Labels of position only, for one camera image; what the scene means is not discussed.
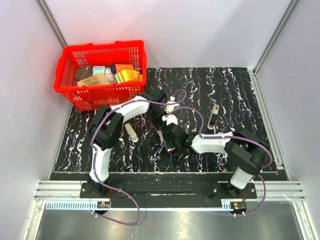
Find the pale green stapler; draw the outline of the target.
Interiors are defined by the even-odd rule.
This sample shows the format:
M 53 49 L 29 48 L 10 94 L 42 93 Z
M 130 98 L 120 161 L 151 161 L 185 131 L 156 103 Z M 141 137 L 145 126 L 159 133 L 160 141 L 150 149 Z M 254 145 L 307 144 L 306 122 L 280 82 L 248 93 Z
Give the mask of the pale green stapler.
M 139 140 L 139 138 L 138 138 L 137 133 L 136 133 L 135 130 L 133 129 L 133 127 L 132 127 L 129 123 L 126 123 L 126 124 L 124 125 L 124 127 L 125 127 L 128 135 L 129 135 L 129 137 L 132 139 L 132 141 L 133 141 L 134 143 L 136 143 L 136 142 Z

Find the staple box red white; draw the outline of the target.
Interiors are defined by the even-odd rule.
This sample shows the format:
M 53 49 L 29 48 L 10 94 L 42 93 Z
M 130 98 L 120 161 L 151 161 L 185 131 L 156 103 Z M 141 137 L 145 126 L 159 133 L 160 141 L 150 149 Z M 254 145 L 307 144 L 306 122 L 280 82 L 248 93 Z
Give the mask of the staple box red white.
M 170 147 L 170 148 L 167 149 L 167 152 L 170 153 L 170 152 L 172 152 L 172 151 L 174 151 L 174 150 L 175 150 L 174 147 Z

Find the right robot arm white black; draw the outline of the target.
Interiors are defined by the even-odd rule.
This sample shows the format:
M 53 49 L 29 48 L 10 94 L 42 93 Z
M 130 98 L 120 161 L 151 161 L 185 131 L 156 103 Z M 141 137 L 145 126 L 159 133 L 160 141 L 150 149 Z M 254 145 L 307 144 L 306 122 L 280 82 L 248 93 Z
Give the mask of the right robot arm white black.
M 236 166 L 227 186 L 227 192 L 233 198 L 243 195 L 247 183 L 273 161 L 269 145 L 243 127 L 223 134 L 187 134 L 178 125 L 170 123 L 161 134 L 168 151 L 226 154 Z

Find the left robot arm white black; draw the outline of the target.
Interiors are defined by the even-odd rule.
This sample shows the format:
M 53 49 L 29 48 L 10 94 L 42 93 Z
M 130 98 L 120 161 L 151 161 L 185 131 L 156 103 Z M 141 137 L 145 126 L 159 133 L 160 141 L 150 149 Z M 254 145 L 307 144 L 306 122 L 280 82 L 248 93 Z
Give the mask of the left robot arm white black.
M 92 140 L 92 167 L 87 183 L 91 192 L 98 198 L 107 195 L 109 178 L 109 161 L 112 148 L 118 142 L 123 123 L 142 114 L 147 114 L 157 130 L 166 124 L 162 117 L 166 114 L 161 106 L 167 101 L 167 95 L 156 89 L 150 93 L 140 93 L 125 103 L 108 106 L 101 105 L 88 128 Z

